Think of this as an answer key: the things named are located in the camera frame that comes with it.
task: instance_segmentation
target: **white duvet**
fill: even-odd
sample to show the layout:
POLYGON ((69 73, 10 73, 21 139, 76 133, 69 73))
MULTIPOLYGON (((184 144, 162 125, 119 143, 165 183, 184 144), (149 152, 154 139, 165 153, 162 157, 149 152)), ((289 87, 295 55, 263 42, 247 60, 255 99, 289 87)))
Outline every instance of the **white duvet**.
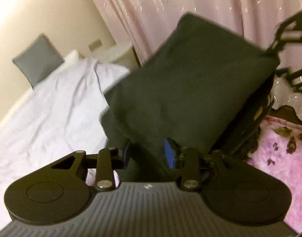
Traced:
POLYGON ((10 221, 3 196, 15 180, 75 150, 98 152, 103 93, 129 70, 86 59, 49 75, 0 129, 0 230, 10 221))

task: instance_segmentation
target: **gray ribbed surface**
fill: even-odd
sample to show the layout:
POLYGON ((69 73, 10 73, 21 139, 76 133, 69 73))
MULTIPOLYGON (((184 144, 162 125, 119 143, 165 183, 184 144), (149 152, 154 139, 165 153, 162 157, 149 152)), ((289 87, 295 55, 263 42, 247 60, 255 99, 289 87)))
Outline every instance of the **gray ribbed surface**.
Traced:
POLYGON ((91 205, 70 221, 51 226, 12 222, 0 237, 286 237, 295 236, 284 223, 244 227, 213 214, 197 193, 175 183, 122 183, 99 193, 91 205))

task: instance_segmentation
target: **pink floral blanket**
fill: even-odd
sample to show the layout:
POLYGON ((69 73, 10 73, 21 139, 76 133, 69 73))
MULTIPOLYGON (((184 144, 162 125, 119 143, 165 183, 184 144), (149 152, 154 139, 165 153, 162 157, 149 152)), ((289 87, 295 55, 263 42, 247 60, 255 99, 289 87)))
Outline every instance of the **pink floral blanket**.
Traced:
POLYGON ((292 193, 285 223, 302 232, 302 126, 268 116, 248 163, 284 182, 292 193))

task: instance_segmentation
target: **dark green cushion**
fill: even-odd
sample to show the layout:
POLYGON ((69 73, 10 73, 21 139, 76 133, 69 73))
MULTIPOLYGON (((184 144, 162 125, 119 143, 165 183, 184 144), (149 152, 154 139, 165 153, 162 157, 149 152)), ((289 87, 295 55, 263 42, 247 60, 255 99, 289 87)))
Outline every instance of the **dark green cushion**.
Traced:
POLYGON ((209 152, 245 101, 279 65, 276 56, 209 21, 184 15, 145 64, 106 94, 102 125, 108 145, 130 138, 123 181, 172 180, 163 141, 209 152))
POLYGON ((38 36, 24 52, 12 61, 26 76, 32 88, 64 62, 44 34, 38 36))

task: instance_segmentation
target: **metal bolt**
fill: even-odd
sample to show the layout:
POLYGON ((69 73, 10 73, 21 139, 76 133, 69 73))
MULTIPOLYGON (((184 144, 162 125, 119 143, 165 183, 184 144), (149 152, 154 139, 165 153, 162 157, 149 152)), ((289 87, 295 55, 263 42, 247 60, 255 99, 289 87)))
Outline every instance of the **metal bolt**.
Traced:
POLYGON ((184 182, 186 188, 196 188, 198 185, 199 183, 196 180, 187 180, 184 182))
POLYGON ((101 180, 99 182, 97 182, 97 186, 99 188, 110 188, 112 186, 112 181, 109 181, 109 180, 101 180))

